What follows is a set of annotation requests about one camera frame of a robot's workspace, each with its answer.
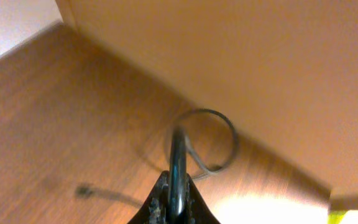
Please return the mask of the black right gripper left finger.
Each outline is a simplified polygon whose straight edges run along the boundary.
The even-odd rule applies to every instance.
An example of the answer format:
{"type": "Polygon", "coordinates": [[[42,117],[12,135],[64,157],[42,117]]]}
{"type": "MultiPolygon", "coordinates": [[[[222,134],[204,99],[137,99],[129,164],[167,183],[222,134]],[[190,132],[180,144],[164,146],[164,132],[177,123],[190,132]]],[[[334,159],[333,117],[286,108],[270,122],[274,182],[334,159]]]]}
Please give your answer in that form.
{"type": "Polygon", "coordinates": [[[168,175],[169,171],[160,174],[145,202],[128,224],[168,223],[168,175]]]}

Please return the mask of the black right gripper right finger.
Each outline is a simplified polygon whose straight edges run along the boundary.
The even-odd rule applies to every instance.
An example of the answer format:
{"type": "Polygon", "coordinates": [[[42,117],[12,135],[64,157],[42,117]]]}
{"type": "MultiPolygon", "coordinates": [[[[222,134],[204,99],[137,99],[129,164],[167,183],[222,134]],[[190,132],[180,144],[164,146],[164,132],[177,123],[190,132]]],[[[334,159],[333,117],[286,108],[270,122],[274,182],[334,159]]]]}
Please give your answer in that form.
{"type": "Polygon", "coordinates": [[[186,207],[185,207],[186,224],[220,224],[218,219],[212,214],[206,202],[203,200],[195,183],[187,175],[186,186],[186,207]]]}

